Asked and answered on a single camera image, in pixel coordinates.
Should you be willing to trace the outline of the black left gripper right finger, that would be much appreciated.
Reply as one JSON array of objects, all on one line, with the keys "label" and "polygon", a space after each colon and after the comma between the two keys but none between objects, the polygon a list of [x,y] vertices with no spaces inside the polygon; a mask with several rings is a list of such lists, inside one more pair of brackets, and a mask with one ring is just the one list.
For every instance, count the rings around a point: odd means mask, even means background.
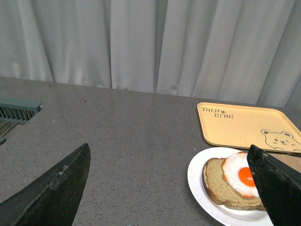
[{"label": "black left gripper right finger", "polygon": [[301,174],[251,145],[247,154],[255,186],[275,226],[301,224]]}]

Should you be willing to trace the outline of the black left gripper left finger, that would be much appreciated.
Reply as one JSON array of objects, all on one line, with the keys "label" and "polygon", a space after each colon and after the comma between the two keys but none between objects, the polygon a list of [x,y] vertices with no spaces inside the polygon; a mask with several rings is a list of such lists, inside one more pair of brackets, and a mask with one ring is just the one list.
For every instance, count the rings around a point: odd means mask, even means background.
[{"label": "black left gripper left finger", "polygon": [[90,168],[87,143],[0,204],[2,226],[71,226]]}]

